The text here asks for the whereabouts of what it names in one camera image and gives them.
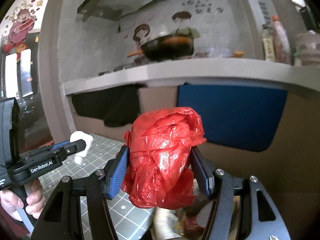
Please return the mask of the dark red sleeve forearm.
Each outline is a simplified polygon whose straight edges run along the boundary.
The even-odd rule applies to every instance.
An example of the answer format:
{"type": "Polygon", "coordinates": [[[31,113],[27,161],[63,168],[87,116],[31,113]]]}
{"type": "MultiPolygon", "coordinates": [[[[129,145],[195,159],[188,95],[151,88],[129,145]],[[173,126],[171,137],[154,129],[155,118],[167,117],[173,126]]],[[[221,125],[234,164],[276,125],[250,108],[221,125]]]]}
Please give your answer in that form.
{"type": "Polygon", "coordinates": [[[1,207],[1,239],[30,239],[28,235],[24,224],[13,219],[1,207]]]}

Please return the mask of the person left hand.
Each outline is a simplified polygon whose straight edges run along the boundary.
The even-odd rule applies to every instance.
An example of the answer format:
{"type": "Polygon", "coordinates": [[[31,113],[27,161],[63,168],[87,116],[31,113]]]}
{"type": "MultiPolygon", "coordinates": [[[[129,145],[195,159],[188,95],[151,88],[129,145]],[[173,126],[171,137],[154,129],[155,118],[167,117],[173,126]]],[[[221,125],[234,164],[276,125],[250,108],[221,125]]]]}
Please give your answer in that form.
{"type": "Polygon", "coordinates": [[[22,221],[17,209],[25,207],[26,213],[38,219],[46,203],[43,195],[43,187],[39,179],[35,179],[30,183],[31,194],[26,198],[25,206],[22,200],[9,189],[1,191],[1,206],[4,211],[17,221],[22,221]]]}

